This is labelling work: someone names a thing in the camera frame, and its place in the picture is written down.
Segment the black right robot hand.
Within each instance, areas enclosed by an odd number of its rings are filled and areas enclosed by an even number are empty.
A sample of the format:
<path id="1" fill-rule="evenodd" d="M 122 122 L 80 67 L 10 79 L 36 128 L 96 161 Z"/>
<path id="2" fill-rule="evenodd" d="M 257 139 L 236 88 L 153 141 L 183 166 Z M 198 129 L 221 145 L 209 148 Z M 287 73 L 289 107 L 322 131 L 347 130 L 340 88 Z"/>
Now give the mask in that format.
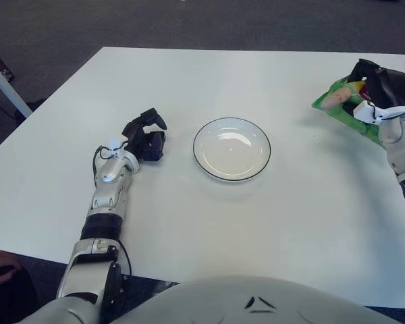
<path id="1" fill-rule="evenodd" d="M 381 109 L 405 106 L 405 73 L 359 59 L 347 83 L 363 82 L 359 95 Z"/>

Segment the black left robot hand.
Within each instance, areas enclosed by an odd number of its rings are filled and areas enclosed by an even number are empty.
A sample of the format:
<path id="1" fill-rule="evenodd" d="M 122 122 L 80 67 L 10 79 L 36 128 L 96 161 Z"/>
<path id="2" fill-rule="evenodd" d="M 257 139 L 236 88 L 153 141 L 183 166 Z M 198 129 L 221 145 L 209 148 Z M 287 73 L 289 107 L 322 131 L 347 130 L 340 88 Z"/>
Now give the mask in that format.
<path id="1" fill-rule="evenodd" d="M 146 133 L 144 128 L 152 125 L 158 126 L 161 130 Z M 121 134 L 128 140 L 125 150 L 137 159 L 159 161 L 163 156 L 166 130 L 166 123 L 156 109 L 148 109 L 124 127 Z"/>

